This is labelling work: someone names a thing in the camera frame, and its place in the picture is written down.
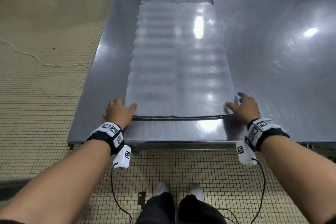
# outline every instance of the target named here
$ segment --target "sneaker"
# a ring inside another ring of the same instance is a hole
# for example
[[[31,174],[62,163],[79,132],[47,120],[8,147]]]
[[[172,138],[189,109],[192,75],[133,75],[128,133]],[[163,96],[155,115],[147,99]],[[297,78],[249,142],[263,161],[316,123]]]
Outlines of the sneaker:
[[[204,202],[204,192],[199,184],[192,184],[188,195],[194,195],[199,201]]]
[[[169,184],[165,182],[159,182],[155,189],[155,196],[159,196],[162,193],[169,192]]]

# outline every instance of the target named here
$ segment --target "tiled floor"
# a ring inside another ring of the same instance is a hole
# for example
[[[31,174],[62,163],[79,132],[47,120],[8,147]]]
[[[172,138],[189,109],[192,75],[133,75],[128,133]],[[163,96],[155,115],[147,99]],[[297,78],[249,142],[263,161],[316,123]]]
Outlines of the tiled floor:
[[[46,63],[91,65],[109,2],[0,0],[0,38]],[[42,66],[0,43],[0,72],[0,180],[32,178],[71,153],[66,138],[87,69]],[[138,193],[145,191],[148,200],[156,184],[166,181],[176,203],[191,183],[200,183],[207,202],[249,223],[262,186],[259,168],[238,164],[229,151],[145,151],[133,155],[130,168],[116,173],[113,181],[120,204],[134,220],[141,210]],[[79,223],[128,221],[111,200],[107,169]],[[305,222],[270,171],[256,222]]]

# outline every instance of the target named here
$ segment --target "metal table surface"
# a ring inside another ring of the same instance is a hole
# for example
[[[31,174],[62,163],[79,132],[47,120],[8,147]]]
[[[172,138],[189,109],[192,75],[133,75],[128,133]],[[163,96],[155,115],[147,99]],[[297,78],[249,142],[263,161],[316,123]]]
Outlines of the metal table surface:
[[[112,1],[68,142],[86,141],[108,100],[125,96],[140,1]],[[336,0],[213,2],[235,90],[252,95],[293,141],[336,141]],[[227,116],[133,121],[124,138],[136,149],[233,148],[244,134]]]

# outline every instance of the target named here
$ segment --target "metal sheet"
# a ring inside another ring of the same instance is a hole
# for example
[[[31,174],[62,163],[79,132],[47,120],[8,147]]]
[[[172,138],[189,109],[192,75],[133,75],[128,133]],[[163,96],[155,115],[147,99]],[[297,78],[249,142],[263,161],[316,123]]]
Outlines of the metal sheet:
[[[86,141],[103,123],[108,100],[125,95],[140,1],[113,0],[69,142]],[[336,0],[213,1],[235,89],[252,95],[262,116],[280,124],[293,141],[335,142]],[[207,134],[195,120],[134,121],[125,140],[144,147],[148,138],[233,143],[241,138],[234,131],[219,126]]]
[[[144,1],[126,89],[136,116],[224,115],[235,92],[213,3]]]

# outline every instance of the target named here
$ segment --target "leg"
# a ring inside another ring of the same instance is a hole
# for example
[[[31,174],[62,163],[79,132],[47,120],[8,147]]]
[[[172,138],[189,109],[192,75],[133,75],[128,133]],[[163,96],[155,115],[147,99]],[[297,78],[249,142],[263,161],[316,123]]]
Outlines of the leg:
[[[182,199],[178,218],[182,222],[227,224],[216,208],[204,203],[203,189],[199,184],[192,186],[189,195]]]
[[[155,196],[149,199],[140,214],[136,224],[157,221],[162,224],[175,222],[175,206],[169,186],[160,182],[155,190]]]

